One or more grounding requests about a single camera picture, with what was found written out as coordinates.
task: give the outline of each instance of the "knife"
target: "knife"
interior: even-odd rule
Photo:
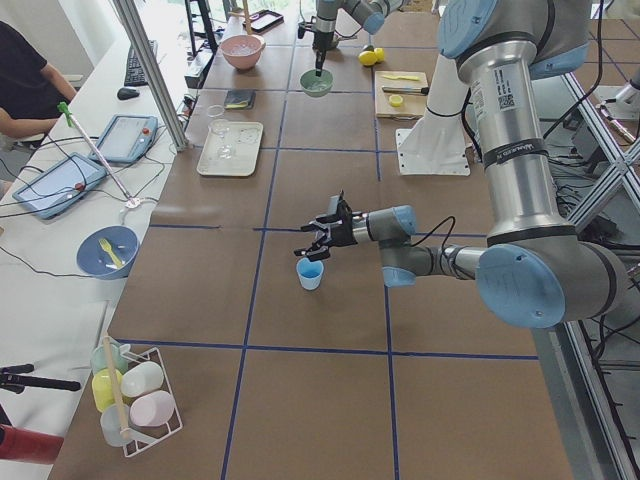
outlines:
[[[404,93],[405,95],[427,95],[429,87],[382,87],[385,93]]]

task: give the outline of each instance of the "wooden cutting board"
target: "wooden cutting board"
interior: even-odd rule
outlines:
[[[418,77],[418,81],[404,79],[384,78],[383,75],[410,75]],[[402,95],[404,102],[400,107],[392,107],[389,105],[389,97],[393,94],[385,93],[382,87],[411,87],[422,88],[428,87],[429,82],[424,72],[401,72],[401,71],[376,71],[375,72],[375,101],[376,101],[376,117],[381,118],[421,118],[424,115],[424,109],[427,106],[426,95]]]

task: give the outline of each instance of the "light blue joint cover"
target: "light blue joint cover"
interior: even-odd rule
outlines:
[[[531,80],[550,78],[573,72],[585,62],[588,51],[589,44],[585,43],[573,50],[530,65],[529,73],[531,74]]]
[[[416,275],[409,270],[398,267],[382,267],[382,278],[385,286],[410,287],[416,284]]]
[[[540,257],[516,245],[494,245],[480,256],[476,283],[485,305],[516,327],[547,328],[562,321],[565,300]]]
[[[375,35],[382,28],[382,25],[384,25],[384,15],[380,12],[375,12],[364,21],[362,28],[364,28],[365,32]]]
[[[457,58],[474,44],[498,0],[451,0],[438,27],[438,49],[447,58]]]
[[[392,207],[393,215],[407,235],[416,233],[416,213],[410,205],[402,205],[400,207]]]

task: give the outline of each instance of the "person's arm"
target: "person's arm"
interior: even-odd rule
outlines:
[[[56,89],[67,100],[71,101],[73,100],[73,97],[76,96],[76,89],[73,88],[73,85],[71,85],[67,79],[62,76],[60,71],[50,63],[47,63],[42,70],[40,70],[40,73],[44,78],[49,80],[49,82],[56,87]]]
[[[56,124],[57,118],[37,119],[14,119],[6,110],[0,108],[0,133],[11,138],[25,138],[39,133],[49,133],[49,130]]]

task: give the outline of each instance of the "pink bowl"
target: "pink bowl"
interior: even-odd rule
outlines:
[[[248,70],[258,62],[266,43],[258,35],[236,35],[224,40],[219,48],[224,58],[238,70]]]

